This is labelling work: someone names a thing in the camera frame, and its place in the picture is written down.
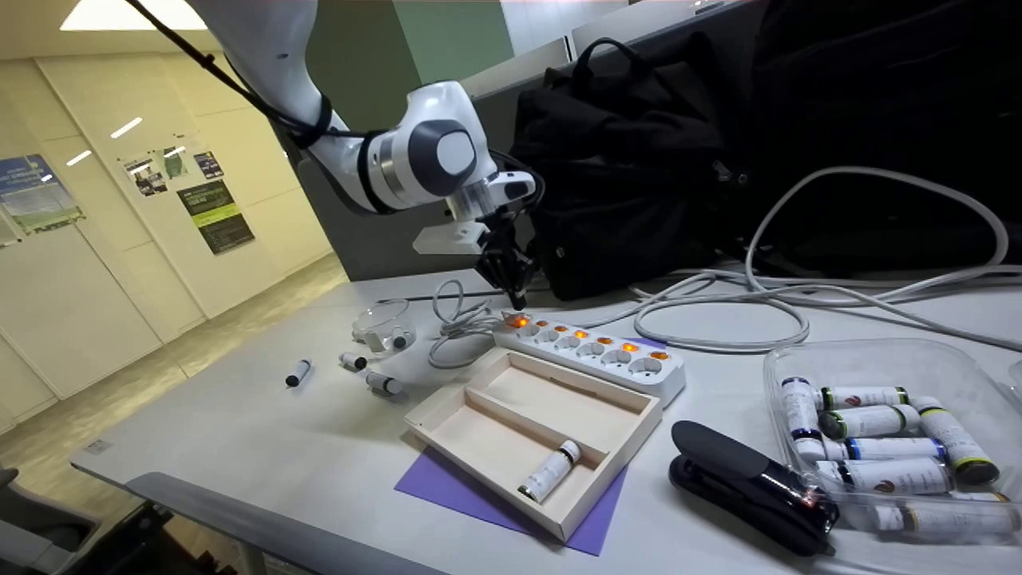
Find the white bottle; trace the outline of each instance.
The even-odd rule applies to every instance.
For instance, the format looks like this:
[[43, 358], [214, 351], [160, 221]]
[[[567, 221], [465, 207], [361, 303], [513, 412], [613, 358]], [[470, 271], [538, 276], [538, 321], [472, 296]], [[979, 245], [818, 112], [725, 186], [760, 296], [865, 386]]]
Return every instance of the white bottle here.
[[828, 461], [944, 461], [944, 449], [934, 437], [846, 437], [823, 442]]
[[919, 408], [923, 432], [948, 449], [962, 487], [986, 487], [999, 477], [998, 462], [936, 397], [919, 397], [915, 405]]
[[579, 444], [564, 442], [516, 487], [516, 493], [543, 504], [579, 468], [579, 458], [582, 458]]
[[948, 493], [948, 473], [928, 458], [917, 461], [818, 461], [818, 477], [834, 493]]
[[788, 442], [792, 442], [800, 461], [806, 461], [806, 462], [823, 461], [818, 386], [807, 383], [806, 377], [787, 377], [779, 383], [779, 397], [784, 397], [784, 408], [787, 408]]
[[915, 435], [917, 429], [919, 412], [915, 405], [862, 405], [823, 412], [823, 432], [829, 437], [889, 437]]
[[853, 408], [853, 405], [906, 405], [904, 386], [823, 386], [823, 408]]
[[998, 503], [886, 503], [871, 515], [878, 534], [917, 542], [998, 542], [1018, 531], [1018, 511]]

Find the poster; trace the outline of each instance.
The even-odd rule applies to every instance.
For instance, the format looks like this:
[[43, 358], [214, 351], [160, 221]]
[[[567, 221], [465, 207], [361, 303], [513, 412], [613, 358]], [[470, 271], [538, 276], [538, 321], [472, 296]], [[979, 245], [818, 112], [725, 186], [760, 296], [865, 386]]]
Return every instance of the poster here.
[[216, 164], [216, 158], [212, 152], [195, 155], [195, 165], [200, 170], [200, 175], [209, 182], [224, 178], [224, 170], [220, 170], [220, 164]]
[[150, 158], [144, 158], [144, 161], [128, 161], [126, 170], [128, 170], [128, 178], [133, 182], [133, 188], [138, 188], [140, 196], [150, 198], [150, 196], [166, 193], [166, 175], [164, 175], [164, 170], [160, 170]]
[[253, 243], [253, 231], [224, 182], [206, 182], [180, 193], [186, 212], [191, 213], [198, 232], [214, 255]]
[[126, 170], [144, 198], [224, 178], [224, 165], [212, 152], [190, 155], [186, 143], [146, 152], [146, 158], [128, 161]]
[[37, 155], [0, 161], [0, 245], [72, 221], [81, 205]]

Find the white cylinder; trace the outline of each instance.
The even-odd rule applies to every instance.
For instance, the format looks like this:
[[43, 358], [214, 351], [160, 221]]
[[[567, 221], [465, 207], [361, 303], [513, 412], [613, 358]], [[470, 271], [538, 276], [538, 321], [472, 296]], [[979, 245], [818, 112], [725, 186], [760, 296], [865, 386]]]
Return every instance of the white cylinder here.
[[364, 356], [352, 356], [352, 351], [346, 351], [340, 361], [352, 373], [359, 373], [359, 371], [364, 371], [371, 364]]
[[818, 473], [846, 493], [948, 493], [943, 462], [917, 461], [818, 461]]
[[788, 435], [800, 437], [820, 437], [820, 417], [818, 417], [818, 390], [806, 377], [784, 382], [784, 405]]
[[904, 386], [823, 386], [823, 408], [853, 408], [853, 405], [904, 405]]
[[516, 487], [516, 493], [543, 504], [579, 468], [579, 458], [582, 458], [579, 444], [564, 442]]
[[917, 429], [919, 429], [919, 412], [915, 405], [829, 408], [823, 417], [823, 432], [829, 437], [886, 437], [886, 435], [915, 435]]
[[962, 421], [943, 408], [936, 397], [919, 397], [917, 408], [923, 420], [923, 432], [948, 449], [948, 461], [962, 487], [983, 487], [999, 477], [998, 462], [962, 429]]
[[823, 452], [823, 442], [818, 442], [818, 437], [795, 437], [795, 454], [806, 462], [829, 461], [828, 452]]
[[944, 461], [944, 449], [934, 437], [849, 437], [846, 454], [849, 461]]
[[384, 373], [376, 368], [364, 371], [364, 383], [379, 397], [401, 397], [409, 390], [407, 382], [389, 377], [389, 373]]
[[288, 386], [300, 386], [303, 382], [312, 377], [312, 361], [297, 361], [295, 371], [284, 377]]
[[928, 542], [1009, 539], [1018, 528], [1014, 504], [904, 503], [876, 504], [876, 531]]

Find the black cable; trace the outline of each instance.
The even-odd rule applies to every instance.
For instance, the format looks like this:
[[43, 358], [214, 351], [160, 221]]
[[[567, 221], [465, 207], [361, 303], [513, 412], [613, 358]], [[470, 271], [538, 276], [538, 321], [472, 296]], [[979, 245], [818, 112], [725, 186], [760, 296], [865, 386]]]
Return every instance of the black cable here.
[[206, 68], [212, 76], [216, 76], [224, 88], [229, 88], [235, 97], [243, 97], [253, 109], [258, 109], [268, 121], [281, 125], [295, 142], [300, 142], [300, 147], [309, 147], [312, 142], [318, 142], [323, 133], [333, 139], [364, 139], [361, 130], [340, 130], [330, 128], [330, 99], [323, 97], [323, 109], [318, 109], [318, 121], [308, 125], [300, 119], [292, 119], [277, 109], [273, 109], [268, 103], [263, 103], [256, 92], [248, 92], [247, 88], [240, 88], [229, 74], [224, 74], [214, 64], [214, 55], [200, 55], [191, 42], [186, 42], [180, 31], [171, 31], [160, 15], [154, 15], [140, 0], [128, 0], [164, 38], [170, 38], [180, 51], [186, 51], [198, 68]]

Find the ceiling light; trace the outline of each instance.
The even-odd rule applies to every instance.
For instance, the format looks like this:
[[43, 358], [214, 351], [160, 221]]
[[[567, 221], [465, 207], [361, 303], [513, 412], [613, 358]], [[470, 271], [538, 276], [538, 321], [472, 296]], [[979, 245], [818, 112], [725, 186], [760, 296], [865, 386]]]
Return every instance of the ceiling light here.
[[132, 119], [128, 125], [114, 128], [108, 139], [126, 139], [128, 130], [133, 130], [140, 125], [140, 119]]
[[93, 158], [93, 152], [83, 152], [83, 155], [71, 158], [68, 165], [76, 165], [76, 164], [83, 164], [89, 158]]
[[[206, 30], [186, 0], [144, 0], [170, 30]], [[61, 31], [146, 31], [154, 30], [128, 0], [81, 0]]]

